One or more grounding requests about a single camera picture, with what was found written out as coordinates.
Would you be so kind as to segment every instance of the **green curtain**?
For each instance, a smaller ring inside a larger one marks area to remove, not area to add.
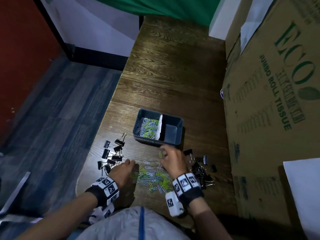
[[[97,0],[135,15],[157,14],[209,26],[220,0]]]

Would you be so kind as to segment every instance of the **person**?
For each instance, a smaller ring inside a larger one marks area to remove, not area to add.
[[[162,150],[165,157],[160,159],[160,163],[174,180],[189,173],[182,151],[169,145],[163,145]],[[116,187],[121,189],[128,181],[134,165],[135,161],[127,159],[110,171],[108,179],[114,180]],[[99,195],[96,189],[98,189],[97,185],[90,187],[61,209],[34,224],[17,239],[66,239],[98,205],[105,203],[101,201],[108,201],[107,197]],[[188,206],[201,239],[232,239],[203,197],[191,198]],[[129,207],[89,226],[77,239],[180,240],[189,238],[154,211],[144,207]]]

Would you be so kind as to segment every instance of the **black frame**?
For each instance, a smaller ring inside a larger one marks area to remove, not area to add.
[[[51,29],[52,33],[56,37],[58,43],[60,44],[61,48],[66,53],[66,56],[70,61],[123,71],[128,59],[127,56],[120,56],[107,52],[81,48],[72,44],[65,43],[57,28],[55,27],[53,21],[51,20],[47,10],[43,6],[41,0],[33,1],[38,7],[49,28]],[[142,25],[142,22],[143,16],[139,16],[139,29]]]

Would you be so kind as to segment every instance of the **white paper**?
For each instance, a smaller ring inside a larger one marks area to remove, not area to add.
[[[302,228],[308,239],[320,239],[320,158],[284,161]]]
[[[159,124],[158,124],[158,127],[157,127],[157,131],[155,133],[155,139],[156,140],[159,140],[159,138],[160,138],[161,125],[162,125],[162,115],[160,115]]]
[[[240,32],[240,44],[241,53],[247,46],[254,32],[257,30],[259,25],[262,23],[264,16],[266,15],[273,0],[253,0],[247,19],[241,27]]]

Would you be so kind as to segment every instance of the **blue stripe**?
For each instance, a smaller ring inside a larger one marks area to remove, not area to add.
[[[139,220],[139,240],[144,240],[144,208],[141,207],[140,220]]]

